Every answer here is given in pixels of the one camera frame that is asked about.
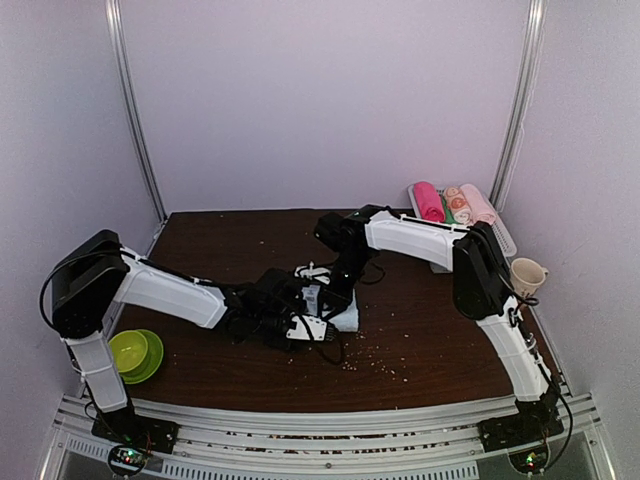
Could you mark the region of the light blue towel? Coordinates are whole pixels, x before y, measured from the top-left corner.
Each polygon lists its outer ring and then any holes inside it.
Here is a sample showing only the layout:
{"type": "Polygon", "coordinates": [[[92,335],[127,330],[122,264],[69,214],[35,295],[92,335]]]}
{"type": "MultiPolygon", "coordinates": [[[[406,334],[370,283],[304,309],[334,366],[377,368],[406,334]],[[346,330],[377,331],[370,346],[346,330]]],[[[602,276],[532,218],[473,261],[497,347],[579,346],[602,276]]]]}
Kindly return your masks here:
{"type": "Polygon", "coordinates": [[[342,333],[356,333],[359,330],[359,310],[356,294],[352,295],[349,306],[330,319],[334,327],[342,333]]]}

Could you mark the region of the magenta pink towel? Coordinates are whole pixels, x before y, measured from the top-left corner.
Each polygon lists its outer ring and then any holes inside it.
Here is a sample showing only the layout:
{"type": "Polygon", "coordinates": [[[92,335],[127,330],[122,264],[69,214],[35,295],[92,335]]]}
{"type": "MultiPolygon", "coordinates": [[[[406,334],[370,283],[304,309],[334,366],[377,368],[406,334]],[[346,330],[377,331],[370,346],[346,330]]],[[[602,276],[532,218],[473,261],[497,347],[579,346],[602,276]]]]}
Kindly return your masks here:
{"type": "Polygon", "coordinates": [[[428,182],[417,182],[413,186],[414,199],[422,219],[432,222],[444,223],[445,212],[442,200],[436,188],[428,182]]]}

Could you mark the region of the white plastic basket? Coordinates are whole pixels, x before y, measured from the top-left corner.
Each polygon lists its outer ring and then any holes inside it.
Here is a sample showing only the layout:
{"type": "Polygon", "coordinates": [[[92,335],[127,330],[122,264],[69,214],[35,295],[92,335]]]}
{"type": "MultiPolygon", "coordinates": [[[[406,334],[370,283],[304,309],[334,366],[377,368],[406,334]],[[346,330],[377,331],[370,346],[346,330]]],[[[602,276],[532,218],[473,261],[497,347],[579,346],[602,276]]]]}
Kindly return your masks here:
{"type": "MultiPolygon", "coordinates": [[[[408,187],[408,194],[409,194],[409,198],[410,198],[411,205],[412,205],[412,208],[413,208],[413,211],[414,211],[415,216],[416,216],[417,218],[422,219],[422,218],[420,217],[420,215],[419,215],[418,207],[417,207],[417,205],[416,205],[416,201],[415,201],[415,199],[414,199],[413,186],[414,186],[415,184],[412,184],[412,185],[410,185],[410,186],[408,187]]],[[[435,187],[435,188],[436,188],[436,190],[437,190],[437,192],[438,192],[438,193],[439,193],[439,195],[440,195],[440,198],[441,198],[441,196],[444,196],[444,190],[445,190],[447,187],[435,187]]],[[[469,226],[471,226],[471,225],[472,225],[472,223],[473,223],[473,222],[471,221],[471,223],[470,223],[469,225],[462,225],[462,224],[447,224],[446,222],[444,222],[444,223],[442,223],[442,224],[446,224],[446,225],[453,225],[453,226],[469,227],[469,226]]],[[[513,241],[513,239],[512,239],[512,237],[511,237],[511,235],[509,234],[509,232],[508,232],[507,228],[504,226],[504,224],[503,224],[503,222],[502,222],[502,220],[500,219],[500,217],[499,217],[499,215],[498,215],[498,214],[497,214],[496,222],[495,222],[493,225],[490,225],[490,226],[492,227],[492,230],[493,230],[493,232],[494,232],[494,235],[495,235],[495,237],[496,237],[496,239],[497,239],[497,242],[498,242],[498,244],[499,244],[499,246],[500,246],[500,248],[501,248],[501,251],[502,251],[502,253],[503,253],[504,257],[505,257],[505,258],[509,258],[509,257],[513,257],[513,256],[515,256],[515,255],[516,255],[516,253],[517,253],[517,247],[516,247],[516,244],[515,244],[515,242],[513,241]]]]}

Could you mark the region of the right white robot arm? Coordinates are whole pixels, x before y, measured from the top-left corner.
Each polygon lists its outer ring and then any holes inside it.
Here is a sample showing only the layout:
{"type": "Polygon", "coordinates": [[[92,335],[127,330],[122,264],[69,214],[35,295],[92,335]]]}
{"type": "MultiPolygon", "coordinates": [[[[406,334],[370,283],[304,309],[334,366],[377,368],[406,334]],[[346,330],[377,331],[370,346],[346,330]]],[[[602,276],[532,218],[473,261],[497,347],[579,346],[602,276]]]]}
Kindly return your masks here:
{"type": "Polygon", "coordinates": [[[314,229],[315,237],[336,253],[323,302],[337,312],[353,301],[355,284],[380,251],[437,264],[453,275],[453,303],[483,330],[501,360],[519,408],[512,430],[519,440],[535,440],[551,424],[559,387],[538,352],[535,338],[522,326],[521,306],[508,278],[508,265],[492,227],[478,222],[452,226],[367,205],[347,216],[330,212],[314,229]]]}

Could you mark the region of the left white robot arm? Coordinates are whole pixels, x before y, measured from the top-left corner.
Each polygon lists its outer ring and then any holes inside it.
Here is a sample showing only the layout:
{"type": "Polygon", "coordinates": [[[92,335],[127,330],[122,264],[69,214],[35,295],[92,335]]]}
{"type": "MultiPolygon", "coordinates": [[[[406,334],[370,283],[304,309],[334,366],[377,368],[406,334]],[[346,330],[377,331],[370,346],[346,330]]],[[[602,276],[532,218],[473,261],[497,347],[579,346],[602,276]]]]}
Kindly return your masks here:
{"type": "Polygon", "coordinates": [[[123,444],[144,424],[131,407],[125,375],[110,345],[129,312],[156,316],[196,332],[258,337],[277,347],[316,339],[300,280],[270,269],[244,283],[196,277],[124,246],[101,230],[60,259],[41,283],[38,307],[85,381],[106,429],[123,444]]]}

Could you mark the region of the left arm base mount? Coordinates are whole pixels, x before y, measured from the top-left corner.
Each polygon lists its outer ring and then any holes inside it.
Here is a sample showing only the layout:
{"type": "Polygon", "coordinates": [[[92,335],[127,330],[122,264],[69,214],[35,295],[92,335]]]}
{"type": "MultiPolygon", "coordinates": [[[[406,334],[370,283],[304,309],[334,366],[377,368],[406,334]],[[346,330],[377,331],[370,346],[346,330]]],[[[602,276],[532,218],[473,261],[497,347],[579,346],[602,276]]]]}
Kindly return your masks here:
{"type": "Polygon", "coordinates": [[[98,413],[91,434],[141,450],[170,454],[173,452],[179,426],[177,423],[146,417],[121,409],[98,413]]]}

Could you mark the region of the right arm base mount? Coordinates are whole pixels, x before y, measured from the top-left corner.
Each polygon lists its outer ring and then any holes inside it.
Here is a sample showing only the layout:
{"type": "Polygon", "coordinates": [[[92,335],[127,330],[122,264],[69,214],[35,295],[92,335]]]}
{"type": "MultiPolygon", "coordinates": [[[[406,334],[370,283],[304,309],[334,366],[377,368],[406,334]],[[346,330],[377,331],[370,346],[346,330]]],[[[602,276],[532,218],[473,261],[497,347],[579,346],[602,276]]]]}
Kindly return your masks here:
{"type": "Polygon", "coordinates": [[[564,432],[556,408],[524,410],[516,414],[493,417],[477,425],[485,452],[515,448],[564,432]]]}

